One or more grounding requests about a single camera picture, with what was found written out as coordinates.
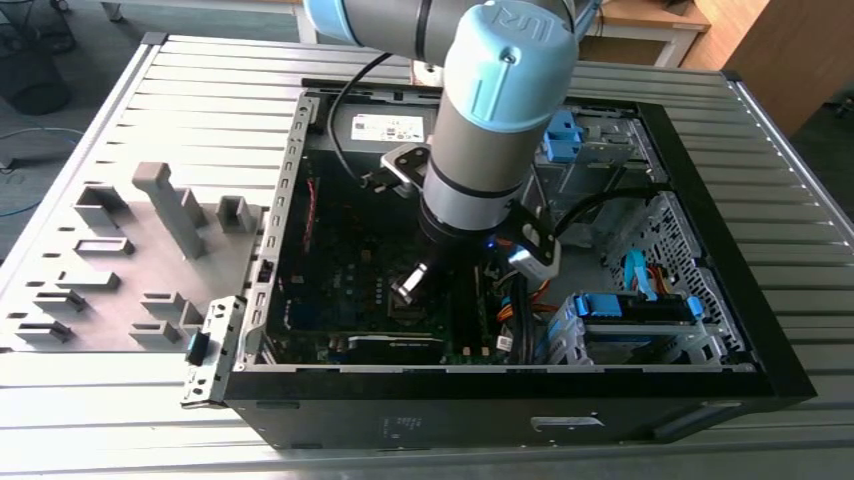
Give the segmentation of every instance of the gray carpet floor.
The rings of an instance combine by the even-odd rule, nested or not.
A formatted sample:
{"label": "gray carpet floor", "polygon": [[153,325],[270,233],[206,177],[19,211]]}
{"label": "gray carpet floor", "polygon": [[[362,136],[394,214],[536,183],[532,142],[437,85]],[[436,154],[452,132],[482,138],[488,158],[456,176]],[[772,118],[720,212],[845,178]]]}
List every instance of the gray carpet floor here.
{"label": "gray carpet floor", "polygon": [[[98,2],[71,0],[70,4],[73,11],[67,20],[78,48],[54,58],[74,92],[71,104],[54,114],[22,117],[0,100],[0,135],[33,127],[34,121],[49,127],[86,130],[146,32],[299,41],[297,19],[290,15],[125,5],[126,21],[111,23]],[[63,137],[78,138],[73,133],[49,135],[39,132],[0,140],[0,153],[37,158],[19,162],[15,171],[0,173],[0,214],[42,199],[71,152],[73,145]],[[33,211],[0,218],[0,260],[9,254],[31,214]]]}
{"label": "gray carpet floor", "polygon": [[[126,21],[117,24],[107,21],[99,3],[89,0],[71,0],[70,3],[73,11],[67,20],[79,46],[55,60],[74,91],[73,102],[54,114],[26,118],[0,100],[0,135],[33,127],[33,121],[50,127],[86,130],[146,32],[299,41],[297,20],[289,15],[126,5]],[[854,190],[851,188],[854,185],[853,133],[854,115],[837,119],[831,110],[822,109],[793,138],[796,148],[849,215],[854,215]],[[71,133],[63,136],[75,138]],[[63,167],[70,147],[59,135],[45,133],[0,140],[2,153],[41,158],[21,162],[14,172],[0,174],[0,214],[41,200]],[[0,260],[13,248],[31,213],[0,218]]]}

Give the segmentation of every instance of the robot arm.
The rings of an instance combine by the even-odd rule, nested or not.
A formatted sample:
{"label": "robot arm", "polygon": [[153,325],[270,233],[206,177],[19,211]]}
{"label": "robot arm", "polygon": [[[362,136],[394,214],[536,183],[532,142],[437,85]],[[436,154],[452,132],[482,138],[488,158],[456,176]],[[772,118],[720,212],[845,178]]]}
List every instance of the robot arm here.
{"label": "robot arm", "polygon": [[516,199],[578,59],[568,2],[306,2],[321,33],[445,65],[422,229],[444,252],[457,252],[446,258],[465,257],[500,234],[521,247],[512,263],[538,281],[558,273],[560,242]]}

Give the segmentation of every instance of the aluminum extrusion table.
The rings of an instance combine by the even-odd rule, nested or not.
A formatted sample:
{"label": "aluminum extrusion table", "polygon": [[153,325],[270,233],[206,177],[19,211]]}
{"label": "aluminum extrusion table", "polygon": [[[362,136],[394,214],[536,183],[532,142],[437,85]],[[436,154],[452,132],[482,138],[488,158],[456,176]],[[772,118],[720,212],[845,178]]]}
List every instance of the aluminum extrusion table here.
{"label": "aluminum extrusion table", "polygon": [[[75,188],[115,180],[141,160],[169,162],[177,186],[191,187],[201,202],[237,194],[270,203],[301,79],[347,79],[374,55],[347,47],[182,36],[142,45],[0,269],[0,307],[42,256],[47,226],[71,214]],[[409,62],[393,58],[367,80],[406,83],[409,75]],[[851,472],[852,223],[740,82],[713,72],[581,63],[570,93],[666,106],[812,376],[816,399],[664,446],[287,453],[274,451],[230,410],[179,408],[181,354],[7,353],[0,474],[179,469],[251,470],[261,477],[412,465],[430,465],[434,478],[456,472],[566,478],[602,469],[616,475],[642,469],[656,478],[720,478],[726,471],[730,479]],[[845,449],[813,450],[828,447]],[[654,468],[644,463],[650,455],[661,456]],[[714,463],[696,469],[688,459]],[[560,462],[530,463],[544,461]],[[509,462],[517,465],[490,466]]]}

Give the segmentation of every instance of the ur logo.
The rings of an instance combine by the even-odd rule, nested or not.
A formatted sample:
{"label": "ur logo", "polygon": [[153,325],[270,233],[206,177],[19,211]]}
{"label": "ur logo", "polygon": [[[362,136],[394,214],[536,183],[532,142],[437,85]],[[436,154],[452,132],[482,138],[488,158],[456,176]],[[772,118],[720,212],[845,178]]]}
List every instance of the ur logo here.
{"label": "ur logo", "polygon": [[553,20],[550,18],[529,16],[509,10],[508,7],[501,7],[498,10],[496,22],[508,30],[521,32],[538,42],[549,38],[549,32],[553,28]]}

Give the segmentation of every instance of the blue connector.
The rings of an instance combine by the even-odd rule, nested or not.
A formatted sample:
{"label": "blue connector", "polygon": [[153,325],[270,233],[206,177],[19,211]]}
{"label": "blue connector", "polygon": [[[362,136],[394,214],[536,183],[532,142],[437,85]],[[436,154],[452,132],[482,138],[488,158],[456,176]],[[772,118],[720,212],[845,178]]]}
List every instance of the blue connector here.
{"label": "blue connector", "polygon": [[580,317],[622,317],[624,309],[613,293],[585,293],[576,297],[576,310]]}
{"label": "blue connector", "polygon": [[582,132],[585,130],[576,124],[573,112],[561,110],[552,117],[544,145],[546,146],[546,158],[553,163],[573,163],[582,150]]}
{"label": "blue connector", "polygon": [[689,304],[689,309],[692,310],[692,315],[694,315],[694,318],[697,318],[698,320],[702,319],[704,314],[706,313],[702,300],[696,296],[690,296],[688,299],[688,304]]}
{"label": "blue connector", "polygon": [[626,264],[624,265],[624,289],[632,290],[632,281],[638,279],[638,290],[644,292],[650,301],[658,300],[658,295],[650,284],[650,277],[646,273],[646,257],[644,251],[633,248],[626,252]]}

